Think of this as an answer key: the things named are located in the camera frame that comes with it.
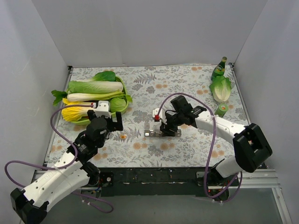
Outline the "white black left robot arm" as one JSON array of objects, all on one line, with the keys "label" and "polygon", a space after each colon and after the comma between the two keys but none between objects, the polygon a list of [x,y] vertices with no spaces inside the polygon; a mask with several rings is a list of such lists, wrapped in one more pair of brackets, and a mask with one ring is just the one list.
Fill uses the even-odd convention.
[{"label": "white black left robot arm", "polygon": [[112,180],[111,175],[101,174],[90,159],[104,146],[111,132],[123,130],[121,113],[115,115],[116,121],[113,121],[89,110],[90,124],[58,162],[30,185],[11,192],[13,210],[23,223],[39,224],[56,203],[78,188],[88,185],[100,189]]}]

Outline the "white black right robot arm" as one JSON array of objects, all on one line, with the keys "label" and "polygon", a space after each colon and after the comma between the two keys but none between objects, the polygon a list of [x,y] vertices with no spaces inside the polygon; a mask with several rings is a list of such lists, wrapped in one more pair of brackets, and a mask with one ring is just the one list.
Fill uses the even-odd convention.
[{"label": "white black right robot arm", "polygon": [[153,119],[160,122],[162,136],[175,136],[178,127],[186,124],[197,129],[209,131],[234,147],[234,155],[216,163],[204,173],[204,183],[222,185],[228,177],[242,171],[253,173],[271,155],[272,149],[261,128],[254,123],[248,126],[233,123],[214,115],[204,104],[192,107],[186,94],[176,93],[171,101],[171,113],[157,108]]}]

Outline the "clear weekly pill organizer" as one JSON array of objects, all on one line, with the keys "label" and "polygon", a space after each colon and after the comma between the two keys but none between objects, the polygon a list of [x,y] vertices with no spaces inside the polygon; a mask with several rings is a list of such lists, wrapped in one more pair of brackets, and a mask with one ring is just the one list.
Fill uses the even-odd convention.
[{"label": "clear weekly pill organizer", "polygon": [[151,125],[150,122],[144,122],[144,136],[145,137],[180,137],[182,135],[181,129],[178,129],[174,135],[167,135],[164,134],[160,130],[160,124],[158,125]]}]

